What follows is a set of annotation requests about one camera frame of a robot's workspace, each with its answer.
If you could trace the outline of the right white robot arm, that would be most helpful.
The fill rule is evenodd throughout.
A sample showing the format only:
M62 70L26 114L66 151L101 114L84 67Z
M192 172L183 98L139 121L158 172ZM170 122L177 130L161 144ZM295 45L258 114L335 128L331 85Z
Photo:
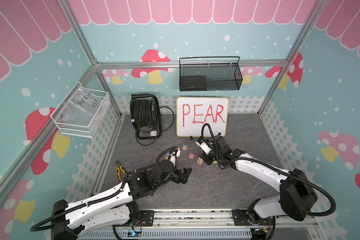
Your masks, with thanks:
M201 133L208 129L211 138L201 135L196 144L202 149L200 158L207 165L216 162L220 169L232 168L249 174L274 188L279 195L256 199L244 213L244 219L256 226L269 217L287 216L301 222L306 216L325 217L336 210L335 199L323 188L310 182L299 169L288 171L274 167L250 156L240 149L232 150L220 134L214 135L210 124L205 123Z

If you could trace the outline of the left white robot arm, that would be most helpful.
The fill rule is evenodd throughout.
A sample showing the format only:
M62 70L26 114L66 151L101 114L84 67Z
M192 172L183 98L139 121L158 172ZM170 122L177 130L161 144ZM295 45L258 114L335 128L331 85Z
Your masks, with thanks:
M52 240L76 240L107 225L133 227L142 218L138 199L152 196L168 182L188 182L192 168L178 168L180 153L179 147L171 147L161 152L153 164L125 173L118 185L87 199L55 202L51 216L30 231L50 230Z

